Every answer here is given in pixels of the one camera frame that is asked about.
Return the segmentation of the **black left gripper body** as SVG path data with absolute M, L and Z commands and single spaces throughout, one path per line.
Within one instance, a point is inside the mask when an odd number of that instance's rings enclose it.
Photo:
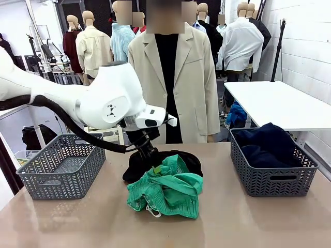
M 126 148 L 127 152 L 137 150 L 143 158 L 150 158 L 156 153 L 157 149 L 153 147 L 151 141 L 160 136 L 157 127 L 127 131 L 126 134 L 130 141 L 130 145 Z

